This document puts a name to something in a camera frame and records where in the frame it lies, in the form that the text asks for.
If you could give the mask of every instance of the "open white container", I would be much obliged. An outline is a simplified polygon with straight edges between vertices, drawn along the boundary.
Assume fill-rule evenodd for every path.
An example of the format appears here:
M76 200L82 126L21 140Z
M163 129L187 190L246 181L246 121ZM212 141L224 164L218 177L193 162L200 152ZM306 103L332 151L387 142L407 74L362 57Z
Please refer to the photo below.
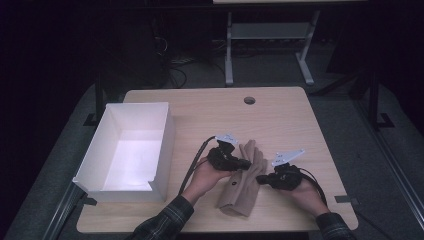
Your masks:
M175 127L168 103L114 103L73 182L98 202L163 202Z

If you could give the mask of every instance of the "sleeve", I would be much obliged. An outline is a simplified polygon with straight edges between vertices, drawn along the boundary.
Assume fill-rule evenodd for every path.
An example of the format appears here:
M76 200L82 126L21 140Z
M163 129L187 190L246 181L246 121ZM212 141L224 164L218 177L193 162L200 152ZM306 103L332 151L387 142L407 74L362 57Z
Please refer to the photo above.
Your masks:
M177 196L157 216L141 223L126 240L174 239L193 212L193 206L184 197Z
M337 213L324 213L316 218L325 240L354 240L356 237Z

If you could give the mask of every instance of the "hand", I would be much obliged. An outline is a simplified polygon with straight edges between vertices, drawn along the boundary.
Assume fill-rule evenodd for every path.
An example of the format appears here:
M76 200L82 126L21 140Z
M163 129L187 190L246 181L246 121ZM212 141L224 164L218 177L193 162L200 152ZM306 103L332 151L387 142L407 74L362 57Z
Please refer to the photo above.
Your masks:
M277 189L278 192L293 200L301 209L311 213L315 218L330 210L322 202L317 189L306 179L302 179L297 188L292 191Z
M212 167L207 158L202 158L196 165L190 185L181 194L192 205L197 200L211 190L216 183L225 177L231 176L233 172L219 171Z

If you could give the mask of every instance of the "person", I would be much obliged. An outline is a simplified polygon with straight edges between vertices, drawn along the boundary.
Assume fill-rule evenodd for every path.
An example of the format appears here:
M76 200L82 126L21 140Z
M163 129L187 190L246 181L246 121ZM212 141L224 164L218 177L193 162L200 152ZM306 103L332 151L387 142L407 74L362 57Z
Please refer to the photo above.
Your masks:
M141 223L126 240L174 239L194 212L196 202L216 183L232 172L215 170L206 158L197 164L192 180L183 193L173 199L157 216ZM306 180L293 191L277 190L312 214L325 240L356 239L341 216L322 202L315 187Z

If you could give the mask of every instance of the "black hand-mounted device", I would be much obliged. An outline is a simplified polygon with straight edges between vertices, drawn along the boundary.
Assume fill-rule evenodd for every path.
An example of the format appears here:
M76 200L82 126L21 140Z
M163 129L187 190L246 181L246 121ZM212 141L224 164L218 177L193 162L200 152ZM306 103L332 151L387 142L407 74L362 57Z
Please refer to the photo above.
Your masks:
M183 180L183 183L181 184L180 191L178 192L178 194L181 194L184 191L185 186L188 182L188 179L190 178L191 174L193 174L194 170L196 169L196 164L199 161L199 158L202 155L203 150L205 150L209 141L211 141L212 139L215 139L215 136L208 138L200 147L199 151L194 157L193 162L191 163L190 168L187 171L187 174ZM238 169L242 169L242 170L249 169L250 165L252 164L250 161L245 159L239 159L231 155L231 153L235 149L235 147L231 143L224 142L221 140L217 140L217 141L218 141L218 147L212 148L209 151L208 155L206 156L209 163L216 170L236 171Z
M318 193L321 196L323 203L327 205L327 199L325 198L324 191L319 186L316 179L315 178L312 179L308 175L302 173L300 170L304 170L304 169L298 168L295 165L290 165L289 163L285 163L283 165L274 167L275 173L257 176L256 181L260 185L269 184L272 188L275 188L275 189L292 191L300 185L300 183L302 182L302 179L306 179L309 182L311 182L312 185L318 190Z

